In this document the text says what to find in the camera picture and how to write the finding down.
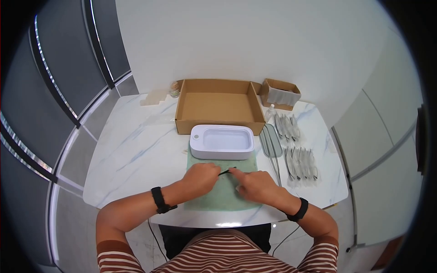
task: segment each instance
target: white marble tabletop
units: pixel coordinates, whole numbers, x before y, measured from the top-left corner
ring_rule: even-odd
[[[83,191],[83,200],[97,208],[133,194],[166,186],[181,179],[187,169],[189,135],[178,135],[174,116],[178,99],[169,95],[159,105],[140,106],[147,94],[121,97],[100,135]],[[320,208],[348,195],[346,177],[331,134],[314,104],[297,102],[293,111],[304,136],[302,147],[312,149],[319,168],[316,187],[292,188],[284,157],[278,158],[282,186]],[[276,181],[270,160],[255,137],[259,170]],[[263,205],[244,211],[188,211],[181,204],[153,223],[196,228],[249,226],[284,220],[285,214]]]

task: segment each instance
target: green cloth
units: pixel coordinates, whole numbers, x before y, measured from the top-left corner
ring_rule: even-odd
[[[230,167],[237,167],[243,172],[256,172],[257,159],[255,152],[246,160],[203,160],[192,156],[188,145],[187,170],[196,163],[214,163],[222,172]],[[185,202],[184,208],[189,211],[243,211],[261,204],[244,200],[235,190],[238,180],[230,173],[219,176],[212,190],[204,196]]]

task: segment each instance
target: open cardboard box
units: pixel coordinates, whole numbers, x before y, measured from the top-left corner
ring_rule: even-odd
[[[289,99],[289,101],[292,101],[292,105],[278,104],[274,101],[267,102],[268,97],[269,97],[269,93],[272,92],[273,90],[276,90],[276,91],[282,90],[285,92],[289,92],[287,94],[287,97],[291,97]],[[299,91],[299,88],[295,84],[283,82],[283,81],[276,80],[276,79],[265,79],[259,94],[260,94],[261,102],[262,102],[263,106],[270,107],[270,105],[273,104],[276,109],[282,109],[282,110],[288,110],[288,111],[293,110],[294,104],[301,98],[301,93]]]
[[[184,79],[176,110],[176,128],[189,135],[199,124],[239,125],[259,135],[265,124],[258,103],[259,83],[230,79]]]

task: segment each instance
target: black smart band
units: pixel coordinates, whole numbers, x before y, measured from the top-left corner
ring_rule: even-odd
[[[158,209],[156,210],[157,213],[162,214],[168,212],[169,210],[177,208],[177,205],[170,207],[170,205],[165,203],[163,194],[161,192],[161,187],[155,187],[151,190],[151,192],[155,204],[158,207]]]
[[[305,215],[306,211],[308,210],[308,201],[303,199],[302,197],[300,197],[299,199],[302,202],[299,211],[295,215],[285,214],[285,215],[287,215],[287,218],[290,221],[293,221],[293,222],[299,221],[300,219],[303,218],[303,216]]]

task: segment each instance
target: striped shirt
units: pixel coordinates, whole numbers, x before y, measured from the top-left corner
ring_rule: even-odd
[[[176,257],[155,268],[166,273],[230,272],[337,272],[338,241],[325,236],[314,240],[298,267],[264,253],[247,236],[225,230],[195,237]],[[143,273],[129,245],[120,241],[103,241],[97,245],[100,272]]]

